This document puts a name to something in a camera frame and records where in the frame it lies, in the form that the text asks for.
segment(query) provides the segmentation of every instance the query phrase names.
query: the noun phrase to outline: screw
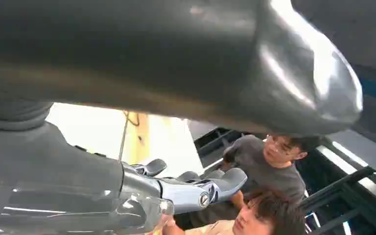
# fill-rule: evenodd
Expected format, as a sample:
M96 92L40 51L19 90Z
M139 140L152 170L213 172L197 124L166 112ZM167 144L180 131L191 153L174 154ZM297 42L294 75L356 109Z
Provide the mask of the screw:
M208 193L204 192L200 196L200 207L205 208L209 204Z

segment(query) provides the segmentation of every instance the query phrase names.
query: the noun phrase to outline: beige shirt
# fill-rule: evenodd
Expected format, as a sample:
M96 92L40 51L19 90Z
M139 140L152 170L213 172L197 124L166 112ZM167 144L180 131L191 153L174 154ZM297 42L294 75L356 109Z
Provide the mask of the beige shirt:
M214 224L186 230L186 235L234 235L234 220L218 220Z

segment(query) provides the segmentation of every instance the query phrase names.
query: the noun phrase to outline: human hand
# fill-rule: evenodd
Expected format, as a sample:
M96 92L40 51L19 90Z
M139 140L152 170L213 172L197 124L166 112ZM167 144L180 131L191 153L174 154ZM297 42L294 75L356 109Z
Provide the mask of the human hand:
M184 235L185 232L178 227L174 218L170 219L162 228L162 235Z

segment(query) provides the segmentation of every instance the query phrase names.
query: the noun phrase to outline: person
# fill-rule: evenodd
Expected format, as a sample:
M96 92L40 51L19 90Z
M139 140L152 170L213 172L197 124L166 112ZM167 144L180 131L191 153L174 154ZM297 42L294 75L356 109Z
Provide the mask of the person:
M222 170L239 167L247 174L244 186L231 202L211 205L202 211L175 217L183 229L202 227L217 220L234 219L242 207L243 193L259 187L271 187L284 193L292 203L299 203L305 193L305 183L294 162L307 156L319 145L319 137L291 138L268 135L266 142L254 135L239 138L223 153Z
M305 221L296 204L280 192L261 188L250 195L235 220L219 220L187 231L169 221L163 235L303 235Z

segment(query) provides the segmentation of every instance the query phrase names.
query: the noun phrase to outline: wire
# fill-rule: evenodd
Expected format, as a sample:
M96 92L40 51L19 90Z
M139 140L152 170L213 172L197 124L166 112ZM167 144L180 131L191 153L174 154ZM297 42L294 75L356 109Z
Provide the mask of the wire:
M127 123L129 122L129 111L126 113L123 111L124 115L126 116L126 121L124 123L124 128L123 128L123 134L122 134L122 142L120 143L120 152L119 152L119 157L117 158L118 162L122 161L122 155L123 155L123 148L124 148L124 141L126 138L126 129L127 129Z
M124 110L122 110L123 114L125 114L126 116L126 119L129 120L129 122L134 125L134 126L139 126L141 124L140 120L139 120L139 114L136 113L136 123L134 123L130 118L129 118L129 111L127 111L127 114Z

